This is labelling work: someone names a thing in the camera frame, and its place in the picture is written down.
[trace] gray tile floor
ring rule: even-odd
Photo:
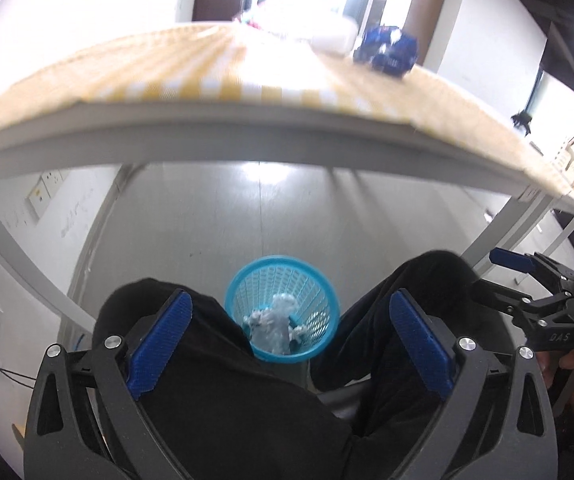
[[[443,248],[461,253],[486,227],[496,194],[398,176],[307,166],[157,164],[128,183],[107,219],[81,306],[96,316],[118,286],[145,276],[222,301],[245,264],[288,254],[318,267],[343,310],[405,260]],[[548,214],[518,250],[542,251],[560,228]],[[565,242],[554,258],[574,268]],[[493,279],[514,286],[513,271]],[[531,278],[521,288],[544,289]]]

